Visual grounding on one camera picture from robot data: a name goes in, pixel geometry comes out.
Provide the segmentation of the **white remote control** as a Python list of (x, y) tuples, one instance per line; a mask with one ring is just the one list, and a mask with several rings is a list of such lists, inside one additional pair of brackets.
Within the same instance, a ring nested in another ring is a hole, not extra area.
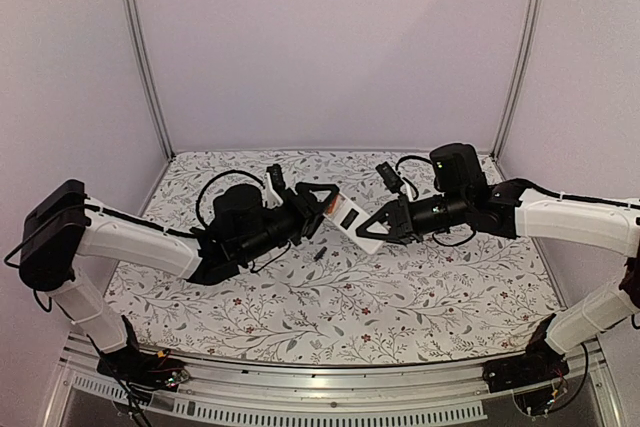
[(337, 197), (340, 200), (339, 206), (332, 214), (326, 211), (325, 219), (367, 254), (373, 255), (378, 252), (383, 246), (382, 241), (359, 238), (356, 234), (356, 228), (368, 220), (370, 215), (342, 192), (339, 192)]

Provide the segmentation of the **dark purple AAA battery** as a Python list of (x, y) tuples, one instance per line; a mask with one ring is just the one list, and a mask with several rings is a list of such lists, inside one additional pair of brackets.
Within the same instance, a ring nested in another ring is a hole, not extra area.
[(314, 260), (315, 261), (319, 261), (320, 259), (323, 258), (323, 256), (325, 255), (327, 251), (326, 247), (321, 248), (315, 255), (314, 255)]

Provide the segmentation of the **orange AAA battery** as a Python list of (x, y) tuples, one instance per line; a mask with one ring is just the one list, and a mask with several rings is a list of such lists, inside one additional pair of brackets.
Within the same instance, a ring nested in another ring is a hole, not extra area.
[(329, 214), (334, 213), (334, 212), (336, 211), (337, 207), (339, 206), (339, 202), (340, 202), (339, 198), (338, 198), (338, 197), (336, 197), (336, 198), (332, 201), (332, 203), (330, 204), (329, 208), (327, 209), (327, 212), (328, 212)]

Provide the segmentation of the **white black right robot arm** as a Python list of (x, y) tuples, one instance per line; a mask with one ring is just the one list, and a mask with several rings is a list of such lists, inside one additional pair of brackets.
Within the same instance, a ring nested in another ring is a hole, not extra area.
[(638, 314), (638, 202), (557, 193), (521, 178), (491, 185), (470, 144), (441, 146), (428, 162), (437, 193), (422, 200), (400, 192), (401, 179), (388, 163), (377, 166), (386, 187), (398, 197), (360, 224), (358, 237), (408, 245), (466, 224), (475, 233), (567, 241), (626, 259), (621, 280), (604, 284), (540, 324), (517, 362), (524, 382), (539, 382), (554, 369), (556, 356)]

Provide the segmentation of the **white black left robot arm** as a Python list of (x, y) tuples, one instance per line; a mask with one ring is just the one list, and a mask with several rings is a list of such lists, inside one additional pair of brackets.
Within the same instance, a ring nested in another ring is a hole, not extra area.
[(100, 257), (168, 273), (211, 286), (258, 258), (310, 239), (338, 197), (334, 184), (299, 182), (287, 187), (276, 166), (265, 181), (251, 176), (212, 202), (213, 218), (180, 231), (106, 206), (89, 197), (83, 182), (65, 181), (26, 217), (21, 242), (5, 257), (32, 291), (46, 294), (108, 357), (128, 381), (148, 373), (148, 359), (134, 335), (75, 267), (78, 257)]

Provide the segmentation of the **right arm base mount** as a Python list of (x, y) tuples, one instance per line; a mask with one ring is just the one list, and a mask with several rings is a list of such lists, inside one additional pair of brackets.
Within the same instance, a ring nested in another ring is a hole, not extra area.
[(491, 393), (550, 381), (568, 373), (565, 357), (553, 351), (525, 352), (490, 360), (482, 366), (482, 379)]

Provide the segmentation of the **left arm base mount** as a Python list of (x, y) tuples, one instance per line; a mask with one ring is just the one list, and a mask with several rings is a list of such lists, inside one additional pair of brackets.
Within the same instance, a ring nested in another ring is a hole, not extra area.
[(186, 364), (171, 357), (169, 351), (148, 354), (126, 346), (99, 356), (99, 373), (146, 390), (176, 391), (191, 378)]

